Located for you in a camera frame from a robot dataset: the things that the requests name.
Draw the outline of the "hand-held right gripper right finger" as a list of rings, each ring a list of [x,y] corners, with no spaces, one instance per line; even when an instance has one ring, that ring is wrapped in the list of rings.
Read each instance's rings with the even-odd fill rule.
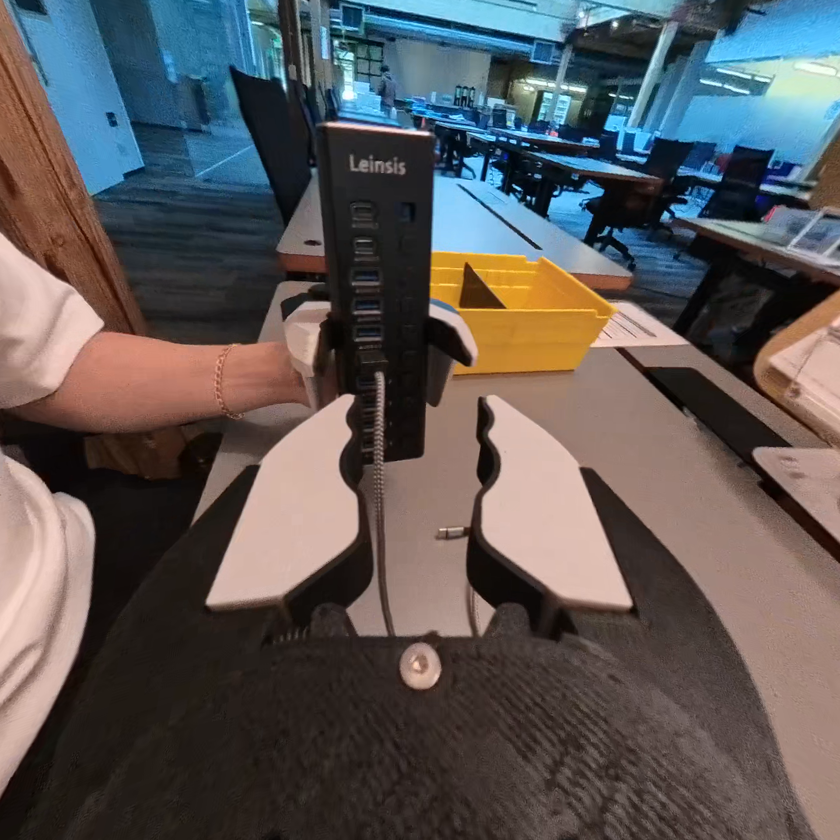
[[[498,395],[477,405],[479,458],[466,555],[471,589],[528,617],[629,614],[634,601],[581,467]]]

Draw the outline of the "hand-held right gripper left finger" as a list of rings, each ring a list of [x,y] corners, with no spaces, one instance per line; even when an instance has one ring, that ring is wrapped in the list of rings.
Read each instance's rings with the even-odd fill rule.
[[[361,410],[341,396],[261,460],[206,597],[214,612],[351,606],[371,584]]]

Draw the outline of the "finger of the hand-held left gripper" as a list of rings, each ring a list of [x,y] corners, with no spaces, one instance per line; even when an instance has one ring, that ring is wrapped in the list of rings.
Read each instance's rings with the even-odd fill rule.
[[[284,323],[287,347],[301,373],[311,410],[319,412],[337,397],[337,365],[332,346],[330,313],[320,323]]]
[[[437,407],[457,364],[471,368],[478,361],[476,340],[457,309],[430,305],[425,323],[427,350],[425,397]]]

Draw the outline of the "black usb hub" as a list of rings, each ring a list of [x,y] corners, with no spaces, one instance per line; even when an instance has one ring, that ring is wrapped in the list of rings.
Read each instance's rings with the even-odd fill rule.
[[[355,396],[373,463],[377,373],[383,459],[424,454],[435,141],[381,125],[317,127],[318,188],[340,394]]]

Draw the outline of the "yellow plastic bin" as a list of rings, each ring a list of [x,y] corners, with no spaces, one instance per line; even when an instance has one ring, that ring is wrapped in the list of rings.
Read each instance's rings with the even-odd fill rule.
[[[465,262],[507,309],[458,310]],[[457,309],[478,347],[478,361],[457,364],[455,375],[573,371],[588,353],[615,306],[540,257],[433,252],[430,297]]]

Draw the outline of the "person's left forearm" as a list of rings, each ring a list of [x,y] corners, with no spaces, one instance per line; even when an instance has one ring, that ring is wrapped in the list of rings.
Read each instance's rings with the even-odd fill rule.
[[[145,433],[246,413],[254,410],[254,348],[101,333],[51,393],[8,411],[85,433]]]

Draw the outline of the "person's left hand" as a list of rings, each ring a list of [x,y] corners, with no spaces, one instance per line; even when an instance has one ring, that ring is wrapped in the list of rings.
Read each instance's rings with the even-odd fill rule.
[[[253,409],[291,404],[311,407],[303,377],[285,343],[257,343],[252,355]]]

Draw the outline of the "black high-back chair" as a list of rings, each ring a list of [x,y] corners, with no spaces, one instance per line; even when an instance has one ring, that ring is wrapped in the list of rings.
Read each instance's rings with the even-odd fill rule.
[[[282,222],[288,226],[312,179],[299,106],[276,78],[253,77],[233,65],[228,72]]]

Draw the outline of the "printed paper sheet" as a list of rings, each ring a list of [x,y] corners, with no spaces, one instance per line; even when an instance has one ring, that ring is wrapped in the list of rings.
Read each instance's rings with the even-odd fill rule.
[[[616,312],[592,342],[593,349],[677,347],[689,342],[630,301],[611,301]]]

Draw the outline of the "black mesh office chair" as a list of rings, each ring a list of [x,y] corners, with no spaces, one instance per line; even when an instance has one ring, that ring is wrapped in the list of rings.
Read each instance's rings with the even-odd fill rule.
[[[676,197],[673,184],[693,146],[691,142],[657,138],[640,170],[645,175],[643,180],[608,181],[603,194],[584,205],[591,214],[584,243],[600,252],[613,248],[625,258],[626,267],[634,270],[635,258],[616,232],[658,226]]]
[[[698,217],[759,222],[760,188],[773,157],[774,150],[735,145],[721,180]]]

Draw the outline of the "person in white shirt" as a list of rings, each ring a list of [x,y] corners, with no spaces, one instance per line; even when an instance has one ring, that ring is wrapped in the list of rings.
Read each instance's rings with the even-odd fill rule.
[[[103,321],[1,236],[1,407],[51,395]],[[1,456],[1,792],[65,684],[91,600],[89,509]]]

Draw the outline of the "wooden panel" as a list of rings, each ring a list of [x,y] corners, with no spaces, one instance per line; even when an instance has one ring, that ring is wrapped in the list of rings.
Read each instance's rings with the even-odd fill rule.
[[[5,2],[1,228],[27,256],[73,286],[107,330],[147,335],[147,323]]]

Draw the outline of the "illustrated instruction board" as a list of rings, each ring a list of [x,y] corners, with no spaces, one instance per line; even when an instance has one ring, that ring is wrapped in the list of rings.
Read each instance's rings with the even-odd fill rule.
[[[839,293],[778,331],[752,368],[760,390],[839,447]]]

